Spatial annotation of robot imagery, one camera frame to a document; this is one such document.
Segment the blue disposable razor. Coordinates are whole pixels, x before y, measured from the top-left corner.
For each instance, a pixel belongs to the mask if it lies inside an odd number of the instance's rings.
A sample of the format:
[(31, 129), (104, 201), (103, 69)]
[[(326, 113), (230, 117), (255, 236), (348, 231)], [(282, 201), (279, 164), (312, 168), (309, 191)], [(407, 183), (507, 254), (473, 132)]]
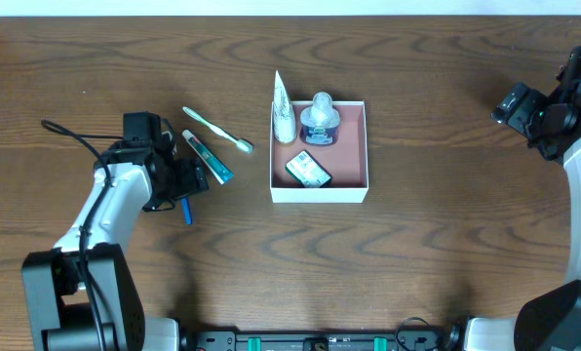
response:
[(192, 225), (193, 224), (193, 217), (192, 217), (191, 208), (190, 208), (188, 198), (187, 197), (182, 198), (180, 200), (180, 204), (182, 206), (182, 211), (183, 211), (185, 223), (188, 226)]

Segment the teal toothpaste tube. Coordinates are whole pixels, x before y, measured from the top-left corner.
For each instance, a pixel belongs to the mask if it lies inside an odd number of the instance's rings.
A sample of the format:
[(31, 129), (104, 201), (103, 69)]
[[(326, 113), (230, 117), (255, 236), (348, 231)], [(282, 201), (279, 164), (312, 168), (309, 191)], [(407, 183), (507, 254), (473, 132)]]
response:
[(192, 132), (184, 130), (182, 136), (220, 184), (225, 184), (234, 174)]

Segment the white lotion tube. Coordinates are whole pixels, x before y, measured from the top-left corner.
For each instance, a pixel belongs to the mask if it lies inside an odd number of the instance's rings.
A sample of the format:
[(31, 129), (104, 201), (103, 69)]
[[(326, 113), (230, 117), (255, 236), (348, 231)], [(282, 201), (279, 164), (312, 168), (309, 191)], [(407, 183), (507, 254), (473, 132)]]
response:
[(296, 138), (296, 118), (280, 72), (275, 73), (273, 98), (274, 137), (280, 143), (291, 143)]

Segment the green soap bar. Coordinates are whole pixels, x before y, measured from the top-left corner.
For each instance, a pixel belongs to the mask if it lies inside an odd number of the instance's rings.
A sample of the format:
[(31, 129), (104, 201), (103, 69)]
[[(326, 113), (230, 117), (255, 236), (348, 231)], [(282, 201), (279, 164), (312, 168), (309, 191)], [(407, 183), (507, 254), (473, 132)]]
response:
[(305, 188), (322, 188), (332, 182), (332, 176), (305, 150), (290, 159), (285, 169)]

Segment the blue soap pump bottle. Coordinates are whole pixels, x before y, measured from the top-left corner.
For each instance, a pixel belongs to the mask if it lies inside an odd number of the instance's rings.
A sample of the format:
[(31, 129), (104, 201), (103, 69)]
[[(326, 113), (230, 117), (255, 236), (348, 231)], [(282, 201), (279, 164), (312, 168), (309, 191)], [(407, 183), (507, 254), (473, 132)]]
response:
[(340, 114), (333, 107), (332, 97), (326, 92), (318, 92), (312, 105), (300, 114), (301, 139), (317, 146), (332, 145), (336, 143), (340, 123)]

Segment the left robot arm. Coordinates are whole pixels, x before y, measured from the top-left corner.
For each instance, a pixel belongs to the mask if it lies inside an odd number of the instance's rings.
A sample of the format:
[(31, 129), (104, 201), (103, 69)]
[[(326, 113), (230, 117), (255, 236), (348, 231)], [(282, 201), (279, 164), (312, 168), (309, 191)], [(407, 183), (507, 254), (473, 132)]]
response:
[(203, 164), (175, 156), (170, 122), (127, 113), (123, 133), (94, 150), (93, 189), (67, 232), (21, 267), (37, 350), (184, 350), (172, 318), (145, 315), (125, 252), (142, 213), (171, 211), (208, 190)]

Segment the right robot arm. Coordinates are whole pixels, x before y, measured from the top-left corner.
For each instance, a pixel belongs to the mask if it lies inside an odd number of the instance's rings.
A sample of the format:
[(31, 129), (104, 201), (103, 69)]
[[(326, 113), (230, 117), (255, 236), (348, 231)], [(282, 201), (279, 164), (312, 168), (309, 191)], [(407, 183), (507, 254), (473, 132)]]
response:
[(515, 85), (491, 114), (524, 136), (543, 159), (562, 165), (570, 194), (570, 253), (562, 286), (527, 302), (515, 318), (470, 319), (465, 350), (581, 350), (581, 46), (547, 96)]

